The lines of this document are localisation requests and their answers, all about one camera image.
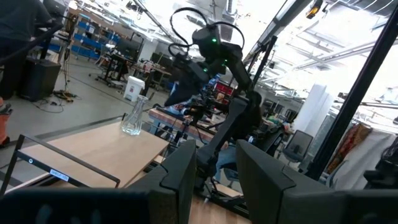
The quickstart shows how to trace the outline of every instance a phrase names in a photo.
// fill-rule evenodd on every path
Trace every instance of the black speaker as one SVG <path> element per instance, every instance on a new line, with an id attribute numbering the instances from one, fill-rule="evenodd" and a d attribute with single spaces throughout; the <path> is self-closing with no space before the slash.
<path id="1" fill-rule="evenodd" d="M 26 58 L 18 95 L 37 101 L 52 94 L 61 65 L 49 60 Z"/>

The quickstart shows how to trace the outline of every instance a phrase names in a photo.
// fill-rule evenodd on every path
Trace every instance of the white pillar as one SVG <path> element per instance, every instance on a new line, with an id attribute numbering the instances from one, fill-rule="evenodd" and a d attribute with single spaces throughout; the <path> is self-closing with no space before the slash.
<path id="1" fill-rule="evenodd" d="M 157 40 L 150 41 L 148 39 L 145 39 L 138 60 L 140 59 L 150 60 L 152 54 L 156 50 L 156 47 L 157 47 Z"/>
<path id="2" fill-rule="evenodd" d="M 335 99 L 327 85 L 314 84 L 294 120 L 294 129 L 315 137 Z"/>

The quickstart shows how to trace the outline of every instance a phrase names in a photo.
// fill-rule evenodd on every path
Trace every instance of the glass vase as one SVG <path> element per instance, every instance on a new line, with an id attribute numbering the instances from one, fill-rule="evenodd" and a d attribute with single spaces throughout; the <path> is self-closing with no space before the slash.
<path id="1" fill-rule="evenodd" d="M 124 119 L 121 129 L 132 136 L 139 135 L 142 126 L 142 110 L 148 98 L 138 95 L 137 103 L 132 112 Z"/>

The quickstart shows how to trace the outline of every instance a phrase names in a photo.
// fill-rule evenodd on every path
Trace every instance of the concrete floor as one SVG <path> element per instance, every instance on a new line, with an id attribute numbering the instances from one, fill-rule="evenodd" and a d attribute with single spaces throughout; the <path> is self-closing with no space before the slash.
<path id="1" fill-rule="evenodd" d="M 123 99 L 119 90 L 107 87 L 102 81 L 96 81 L 94 74 L 97 73 L 101 73 L 101 71 L 96 68 L 93 62 L 87 62 L 83 58 L 80 60 L 71 58 L 68 89 L 73 94 L 78 95 L 80 100 L 75 100 L 73 103 L 62 102 L 62 107 L 40 106 L 47 112 L 35 106 L 39 106 L 39 103 L 33 104 L 17 96 L 7 101 L 7 103 L 12 104 L 14 109 L 7 124 L 7 133 L 11 140 L 16 140 L 21 133 L 37 136 L 131 112 L 134 103 Z M 61 90 L 64 85 L 65 79 L 63 74 L 60 73 L 55 89 Z M 167 92 L 154 91 L 153 89 L 149 90 L 147 96 L 150 96 L 153 92 L 155 92 L 153 98 L 147 102 L 144 109 L 151 108 L 155 103 L 163 105 L 168 97 Z M 48 100 L 59 104 L 59 99 L 56 97 L 50 97 Z M 143 120 L 152 122 L 147 113 L 143 114 Z M 7 170 L 13 150 L 14 147 L 0 150 L 0 171 L 2 173 Z M 16 180 L 24 182 L 42 173 L 42 170 L 24 161 L 19 161 L 12 176 Z M 222 176 L 221 183 L 228 184 L 229 182 L 225 179 L 225 176 Z M 238 183 L 235 183 L 233 188 L 240 190 Z"/>

